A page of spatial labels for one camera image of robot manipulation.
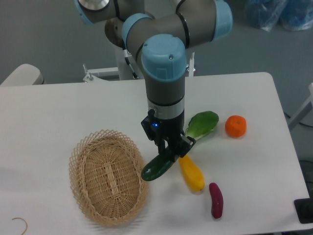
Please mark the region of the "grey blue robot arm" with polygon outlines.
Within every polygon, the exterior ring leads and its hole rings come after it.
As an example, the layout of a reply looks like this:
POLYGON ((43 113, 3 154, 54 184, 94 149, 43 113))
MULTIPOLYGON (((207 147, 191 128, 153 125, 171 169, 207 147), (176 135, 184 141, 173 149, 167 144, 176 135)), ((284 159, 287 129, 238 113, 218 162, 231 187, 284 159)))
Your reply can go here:
POLYGON ((159 154, 171 162, 185 156, 195 140, 184 133, 186 50, 226 36, 233 17, 223 0, 178 0, 175 13, 154 19, 142 0, 77 0, 86 24, 117 19, 122 46, 131 54, 146 86, 148 115, 142 127, 159 154))

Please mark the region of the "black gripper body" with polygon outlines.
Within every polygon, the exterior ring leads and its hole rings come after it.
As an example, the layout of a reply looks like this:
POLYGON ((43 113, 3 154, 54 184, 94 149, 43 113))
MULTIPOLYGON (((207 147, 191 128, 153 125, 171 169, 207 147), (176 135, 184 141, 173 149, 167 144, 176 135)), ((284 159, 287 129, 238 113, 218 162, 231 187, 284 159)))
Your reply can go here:
POLYGON ((160 119, 156 117, 155 110, 150 109, 141 125, 148 139, 156 146, 161 139, 168 140, 169 148, 171 145, 179 144, 181 146, 180 157, 184 157, 196 143, 194 138, 186 136, 183 131, 184 112, 175 118, 160 119))

